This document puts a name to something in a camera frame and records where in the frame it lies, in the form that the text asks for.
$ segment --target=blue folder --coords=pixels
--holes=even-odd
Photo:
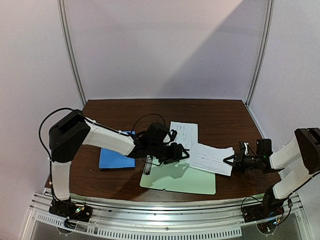
[[[124,169],[135,168],[136,160],[134,158],[126,157],[116,151],[111,151],[105,148],[101,148],[100,152],[100,169]]]

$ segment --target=green clipboard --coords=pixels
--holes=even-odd
[[[154,158],[152,163],[159,162]],[[214,195],[216,194],[216,175],[191,168],[186,160],[161,166],[146,163],[140,186],[178,193]]]

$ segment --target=wood grain surface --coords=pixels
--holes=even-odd
[[[167,125],[171,121],[198,124],[198,142],[216,148],[233,147],[239,150],[239,141],[249,142],[255,151],[256,139],[261,138],[250,114],[241,100],[206,99],[122,99],[89,100],[84,114],[98,123],[116,130],[129,131],[135,121],[146,114],[161,114]],[[135,130],[146,130],[152,122],[161,122],[158,116],[142,119]],[[72,161],[70,192],[88,197],[106,199],[189,202],[242,198],[264,193],[280,181],[277,173],[263,179],[233,171],[231,176],[216,175],[216,194],[201,195],[153,190],[139,186],[145,163],[136,160],[135,169],[99,169],[100,148],[83,145]],[[251,175],[260,177],[259,172]]]

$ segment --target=white backdrop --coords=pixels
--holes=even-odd
[[[267,0],[68,0],[88,99],[247,96]]]
[[[38,127],[51,111],[81,103],[57,1],[0,1],[0,9],[0,239],[16,240],[32,196],[49,175]],[[46,143],[61,116],[44,125]]]
[[[250,109],[277,151],[297,128],[320,128],[320,2],[275,1],[270,36]],[[320,239],[320,176],[299,195]]]

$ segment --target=white paper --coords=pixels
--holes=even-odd
[[[189,153],[190,158],[186,162],[191,168],[231,176],[232,166],[224,163],[223,160],[235,154],[232,147],[214,148],[196,143],[192,146]]]
[[[185,149],[191,149],[194,144],[198,143],[198,124],[172,121],[170,130],[172,129],[177,131],[174,141],[182,144]]]

